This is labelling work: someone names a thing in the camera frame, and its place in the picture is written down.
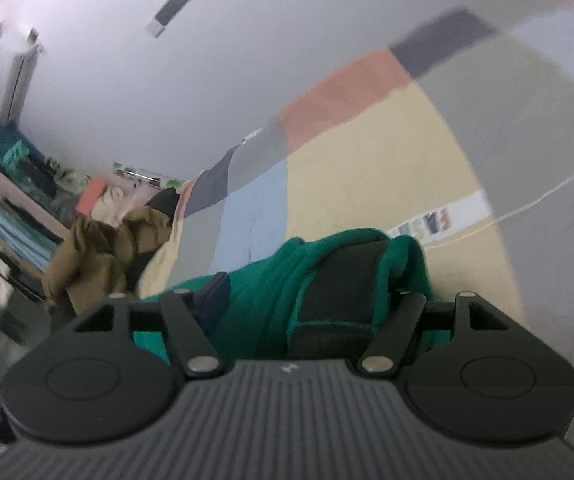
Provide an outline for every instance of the green sweater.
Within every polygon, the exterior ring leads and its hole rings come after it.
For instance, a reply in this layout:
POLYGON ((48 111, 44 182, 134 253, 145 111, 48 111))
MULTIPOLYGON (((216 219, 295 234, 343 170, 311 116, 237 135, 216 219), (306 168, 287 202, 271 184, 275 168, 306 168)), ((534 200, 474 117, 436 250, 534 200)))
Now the green sweater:
MULTIPOLYGON (((320 263, 337 248, 377 240, 388 242, 377 267, 372 296, 371 330, 375 335, 389 311, 390 280, 400 288, 430 296, 424 257, 411 237, 388 238, 376 229, 352 229, 315 242, 291 238, 273 256, 230 272, 230 305, 209 337, 211 343, 226 360, 284 357, 289 336, 299 324, 302 297, 320 263)), ((168 290, 198 290, 211 278, 193 278, 168 290)), ((153 296, 145 301, 156 299, 153 296)), ((142 334, 134 342, 161 354, 157 345, 142 334)))

